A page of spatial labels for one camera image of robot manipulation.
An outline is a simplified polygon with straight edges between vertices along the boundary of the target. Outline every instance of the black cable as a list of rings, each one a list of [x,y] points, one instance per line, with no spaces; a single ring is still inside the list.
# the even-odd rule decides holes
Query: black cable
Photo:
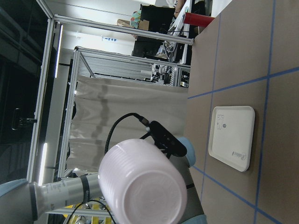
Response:
[[[101,205],[103,205],[103,206],[104,206],[104,209],[109,213],[109,215],[110,215],[110,217],[111,217],[113,223],[116,224],[116,222],[115,222],[115,220],[113,219],[113,217],[112,217],[112,215],[111,215],[109,209],[106,207],[106,205],[105,205],[104,203],[102,203],[102,202],[100,202],[100,201],[98,201],[98,200],[94,200],[94,199],[93,199],[93,200],[90,200],[90,202],[97,202],[97,203],[100,203]]]
[[[141,123],[143,123],[143,125],[147,125],[149,123],[149,121],[147,119],[145,119],[143,116],[139,115],[138,113],[127,113],[125,115],[123,115],[122,117],[118,118],[117,121],[112,125],[110,131],[109,131],[109,134],[107,136],[107,140],[106,140],[106,145],[105,145],[105,154],[108,152],[108,149],[109,149],[109,143],[110,143],[110,140],[111,140],[111,136],[112,136],[112,133],[115,129],[115,127],[118,125],[118,123],[120,123],[122,120],[124,120],[125,118],[127,117],[130,117],[130,116],[134,116],[136,117]]]
[[[81,206],[83,205],[84,203],[81,202],[79,205],[76,206],[76,208],[74,209],[74,211],[71,213],[69,219],[67,220],[67,223],[66,224],[69,224],[70,220],[71,220],[71,217],[74,215],[75,211]]]

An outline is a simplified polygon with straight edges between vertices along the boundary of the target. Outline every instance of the white tray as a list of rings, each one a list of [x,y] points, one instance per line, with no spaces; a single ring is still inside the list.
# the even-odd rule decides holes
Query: white tray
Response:
[[[209,154],[243,172],[249,167],[255,112],[251,106],[213,109]]]

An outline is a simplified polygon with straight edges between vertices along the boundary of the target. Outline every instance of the red roll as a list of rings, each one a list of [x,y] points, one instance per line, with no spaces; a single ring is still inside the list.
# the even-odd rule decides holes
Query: red roll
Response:
[[[213,21],[213,19],[215,18],[210,16],[185,13],[184,23],[199,27],[207,27]]]

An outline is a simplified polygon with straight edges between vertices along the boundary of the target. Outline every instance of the person's arm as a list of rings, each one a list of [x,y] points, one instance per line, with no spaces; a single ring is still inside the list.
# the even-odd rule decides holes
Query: person's arm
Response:
[[[185,4],[186,0],[178,0],[178,3],[176,5],[175,11],[174,11],[174,16],[177,18],[179,12],[181,11],[181,9],[183,8],[184,4]]]

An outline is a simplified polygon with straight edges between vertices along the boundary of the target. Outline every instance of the white cup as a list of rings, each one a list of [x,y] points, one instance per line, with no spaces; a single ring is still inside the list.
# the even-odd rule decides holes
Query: white cup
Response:
[[[113,146],[100,164],[99,176],[103,196],[121,224],[177,224],[185,211],[183,177],[146,140]]]

